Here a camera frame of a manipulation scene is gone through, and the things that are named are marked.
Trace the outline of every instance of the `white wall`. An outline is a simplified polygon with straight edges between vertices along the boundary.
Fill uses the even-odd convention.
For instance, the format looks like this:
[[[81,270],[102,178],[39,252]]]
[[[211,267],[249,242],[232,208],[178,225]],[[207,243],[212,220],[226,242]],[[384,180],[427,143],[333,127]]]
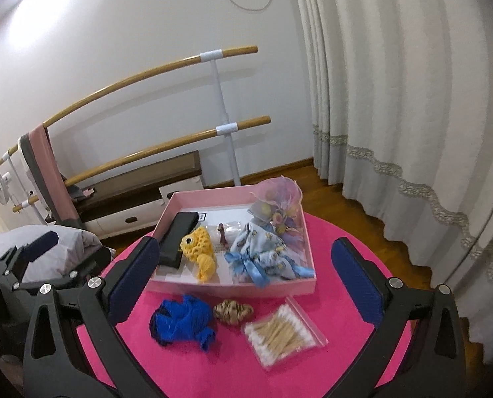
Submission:
[[[267,0],[237,1],[255,7]],[[262,13],[247,13],[228,0],[22,0],[0,21],[0,156],[57,111],[121,78],[203,51],[249,44],[258,45],[259,53],[218,62],[231,121],[272,117],[269,126],[234,135],[243,175],[311,156],[296,0],[273,0]],[[110,94],[56,123],[49,134],[61,172],[72,176],[217,124],[210,67],[204,64]],[[220,138],[96,180],[193,149],[201,152],[207,184],[231,179]],[[31,212],[13,214],[9,205],[0,205],[0,223],[9,228],[33,220]]]

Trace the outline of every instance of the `plastic bag of cotton swabs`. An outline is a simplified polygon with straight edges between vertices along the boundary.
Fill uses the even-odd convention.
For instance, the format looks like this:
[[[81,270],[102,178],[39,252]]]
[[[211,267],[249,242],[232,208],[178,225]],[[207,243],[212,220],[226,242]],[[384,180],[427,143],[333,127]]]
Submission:
[[[328,343],[292,297],[287,297],[285,304],[264,319],[246,323],[243,333],[265,369],[303,350]]]

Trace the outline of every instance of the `purple organza bag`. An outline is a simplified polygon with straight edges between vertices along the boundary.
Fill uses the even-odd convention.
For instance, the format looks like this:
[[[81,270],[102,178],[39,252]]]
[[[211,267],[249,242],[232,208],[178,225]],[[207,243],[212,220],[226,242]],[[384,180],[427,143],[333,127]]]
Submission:
[[[280,176],[261,181],[253,194],[258,198],[248,210],[254,216],[253,222],[274,232],[303,257],[303,223],[298,214],[302,201],[300,187],[292,179]]]

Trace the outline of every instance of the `white fan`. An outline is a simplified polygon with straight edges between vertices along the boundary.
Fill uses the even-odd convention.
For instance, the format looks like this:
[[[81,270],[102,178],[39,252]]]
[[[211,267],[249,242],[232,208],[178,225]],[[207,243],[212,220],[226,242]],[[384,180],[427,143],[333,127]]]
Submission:
[[[9,202],[9,189],[7,185],[9,184],[9,180],[11,175],[9,172],[5,173],[3,176],[0,174],[0,203],[2,205],[6,205]]]

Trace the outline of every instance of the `white drawer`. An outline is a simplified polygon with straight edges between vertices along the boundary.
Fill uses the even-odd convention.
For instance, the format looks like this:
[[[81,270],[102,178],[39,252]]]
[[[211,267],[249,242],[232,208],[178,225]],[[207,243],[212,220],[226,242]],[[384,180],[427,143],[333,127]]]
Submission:
[[[99,223],[97,223],[97,220],[87,221],[86,223],[84,223],[84,225],[88,232],[92,232],[99,239],[101,239],[105,234],[104,230],[101,228],[101,226],[99,226]]]
[[[88,223],[90,223],[90,228],[102,232],[101,238],[121,235],[122,233],[155,225],[164,208],[165,204],[162,199],[153,200],[128,210],[100,217],[97,220],[85,223],[85,225],[88,228]]]
[[[175,191],[194,191],[194,190],[204,190],[200,176],[195,176],[194,178],[184,179],[183,181],[175,182],[169,184],[168,186],[160,187],[160,194],[162,195],[165,204],[167,205],[171,195]]]

